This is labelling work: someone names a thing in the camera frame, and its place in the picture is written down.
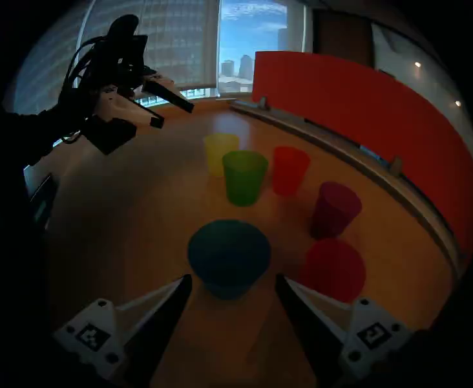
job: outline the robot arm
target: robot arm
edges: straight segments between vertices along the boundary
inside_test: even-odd
[[[134,90],[140,87],[139,98],[159,96],[192,112],[194,105],[173,81],[144,65],[147,36],[134,35],[137,26],[136,16],[125,15],[113,22],[106,36],[84,42],[70,62],[55,107],[37,116],[7,115],[7,125],[24,121],[23,127],[30,128],[30,135],[17,143],[23,166],[37,163],[60,138],[70,144],[84,135],[108,155],[133,138],[138,126],[163,127],[162,116],[134,101]],[[87,45],[92,48],[74,66]]]

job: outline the cup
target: cup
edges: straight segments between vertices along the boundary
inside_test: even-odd
[[[294,147],[274,148],[274,192],[284,197],[296,194],[309,165],[310,157],[300,149]]]
[[[351,189],[336,182],[325,182],[312,213],[310,235],[316,239],[340,235],[362,210],[362,202]]]
[[[205,287],[220,299],[245,294],[267,270],[271,246],[253,225],[217,220],[200,228],[188,243],[188,261]]]
[[[260,195],[269,162],[254,151],[233,151],[222,158],[227,199],[237,206],[250,206]]]
[[[231,133],[213,133],[204,138],[208,171],[216,177],[224,176],[222,157],[240,148],[240,139]]]
[[[366,267],[352,246],[338,239],[323,239],[308,250],[298,281],[320,294],[349,303],[364,288]]]

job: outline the wooden table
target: wooden table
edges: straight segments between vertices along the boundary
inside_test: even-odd
[[[48,229],[50,306],[56,327],[97,297],[121,304],[191,273],[187,243],[215,219],[240,219],[272,245],[269,270],[237,301],[217,300],[194,276],[185,312],[154,375],[155,387],[314,386],[315,379],[274,291],[275,274],[296,276],[313,243],[308,219],[321,182],[353,189],[363,210],[341,238],[366,264],[363,295],[411,329],[428,327],[452,288],[443,254],[387,192],[335,156],[296,136],[199,103],[192,115],[162,110],[164,129],[141,129],[108,157],[79,142]],[[202,139],[235,133],[272,163],[280,145],[305,150],[311,166],[295,198],[274,194],[270,171],[258,202],[238,208],[224,179],[208,175]]]

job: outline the dark red cup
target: dark red cup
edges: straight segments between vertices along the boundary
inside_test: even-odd
[[[309,165],[310,157],[300,149],[294,147],[274,148],[274,192],[284,197],[296,194]]]
[[[366,267],[352,246],[338,239],[323,239],[308,250],[298,282],[320,294],[349,303],[364,288]]]
[[[325,182],[312,214],[310,235],[316,239],[337,237],[362,210],[360,198],[336,182]]]

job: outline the red partition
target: red partition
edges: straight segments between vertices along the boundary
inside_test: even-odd
[[[387,161],[441,212],[461,249],[473,253],[473,159],[450,122],[388,75],[301,52],[257,52],[253,100],[323,125]]]

